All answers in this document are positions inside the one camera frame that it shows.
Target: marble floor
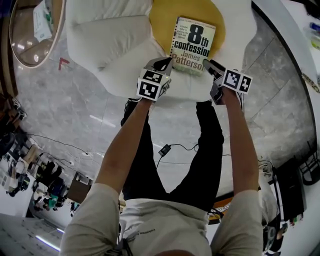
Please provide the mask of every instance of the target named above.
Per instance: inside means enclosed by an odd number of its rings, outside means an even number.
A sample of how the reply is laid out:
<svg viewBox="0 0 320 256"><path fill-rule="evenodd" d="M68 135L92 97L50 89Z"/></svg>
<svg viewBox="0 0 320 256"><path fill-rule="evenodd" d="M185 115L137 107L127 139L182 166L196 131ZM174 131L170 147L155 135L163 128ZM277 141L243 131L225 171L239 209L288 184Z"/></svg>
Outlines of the marble floor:
<svg viewBox="0 0 320 256"><path fill-rule="evenodd" d="M304 154L307 141L315 140L312 113L287 52L262 18L254 15L258 31L247 46L243 61L243 71L253 77L254 83L244 97L245 117L258 158L280 166L294 155ZM70 63L58 70L60 57ZM44 152L72 162L63 160L68 180L75 171L94 178L120 129L127 100L109 94L94 75L70 59L64 32L50 59L41 67L27 69L15 60L14 70L18 100L28 115L22 128L88 152L87 156L71 146L33 137ZM195 107L196 103L191 101L154 107L149 123L155 161L165 144L182 144L190 149L197 143L200 127ZM225 137L223 154L227 155L230 139L226 108L216 106L215 110ZM158 173L168 192L188 173L195 153L175 146L161 160ZM224 156L218 194L232 189L231 158Z"/></svg>

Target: ceiling light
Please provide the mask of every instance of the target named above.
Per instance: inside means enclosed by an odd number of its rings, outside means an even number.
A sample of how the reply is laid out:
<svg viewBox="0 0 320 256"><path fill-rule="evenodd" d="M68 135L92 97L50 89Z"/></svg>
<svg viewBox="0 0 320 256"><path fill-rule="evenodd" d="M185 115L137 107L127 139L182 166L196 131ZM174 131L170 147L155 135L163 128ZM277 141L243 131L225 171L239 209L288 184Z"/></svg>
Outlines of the ceiling light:
<svg viewBox="0 0 320 256"><path fill-rule="evenodd" d="M64 233L64 231L62 229L60 229L60 228L57 228L56 230L58 230L61 233Z"/></svg>
<svg viewBox="0 0 320 256"><path fill-rule="evenodd" d="M21 50L25 49L25 47L22 44L18 44L17 47L20 48Z"/></svg>
<svg viewBox="0 0 320 256"><path fill-rule="evenodd" d="M41 242L45 243L47 246L50 246L51 248L57 250L58 252L60 252L60 248L53 245L52 243L48 242L47 240L43 239L41 236L36 235L35 236L37 239L39 239Z"/></svg>

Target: power adapter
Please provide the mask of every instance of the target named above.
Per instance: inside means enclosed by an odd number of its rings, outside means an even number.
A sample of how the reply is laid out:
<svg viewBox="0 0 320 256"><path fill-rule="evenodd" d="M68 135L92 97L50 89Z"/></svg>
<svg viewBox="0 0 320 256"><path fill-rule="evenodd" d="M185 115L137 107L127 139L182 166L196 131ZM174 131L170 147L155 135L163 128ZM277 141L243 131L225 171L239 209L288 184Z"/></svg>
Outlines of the power adapter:
<svg viewBox="0 0 320 256"><path fill-rule="evenodd" d="M163 158L171 150L171 146L166 144L158 153Z"/></svg>

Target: chair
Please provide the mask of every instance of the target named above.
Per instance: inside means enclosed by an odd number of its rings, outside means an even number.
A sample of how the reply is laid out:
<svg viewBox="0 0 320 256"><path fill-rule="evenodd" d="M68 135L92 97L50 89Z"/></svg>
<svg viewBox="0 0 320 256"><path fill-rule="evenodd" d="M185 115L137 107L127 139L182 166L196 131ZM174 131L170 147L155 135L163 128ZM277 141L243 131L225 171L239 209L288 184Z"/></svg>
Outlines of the chair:
<svg viewBox="0 0 320 256"><path fill-rule="evenodd" d="M230 69L242 69L245 49L257 31L251 0L212 0L225 23L225 41L214 59ZM68 0L65 26L72 60L93 73L115 96L135 98L141 69L166 53L153 37L149 13L152 0ZM172 40L174 27L168 31ZM173 70L164 96L207 101L213 79Z"/></svg>
<svg viewBox="0 0 320 256"><path fill-rule="evenodd" d="M299 170L302 174L302 182L306 186L311 186L320 180L320 162L318 159L318 152L312 152L311 156L299 166Z"/></svg>

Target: black pants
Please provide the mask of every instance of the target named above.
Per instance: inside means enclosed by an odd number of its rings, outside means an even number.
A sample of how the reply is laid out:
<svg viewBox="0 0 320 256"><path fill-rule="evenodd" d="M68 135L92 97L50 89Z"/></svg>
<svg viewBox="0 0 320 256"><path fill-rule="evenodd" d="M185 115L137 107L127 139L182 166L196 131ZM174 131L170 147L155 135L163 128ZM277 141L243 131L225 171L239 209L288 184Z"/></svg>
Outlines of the black pants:
<svg viewBox="0 0 320 256"><path fill-rule="evenodd" d="M121 126L137 105L135 102L128 104ZM165 191L158 176L149 117L146 117L139 147L122 189L125 200L165 200L194 206L207 212L212 209L220 183L224 137L211 102L197 103L196 115L201 128L199 148L188 174L171 193Z"/></svg>

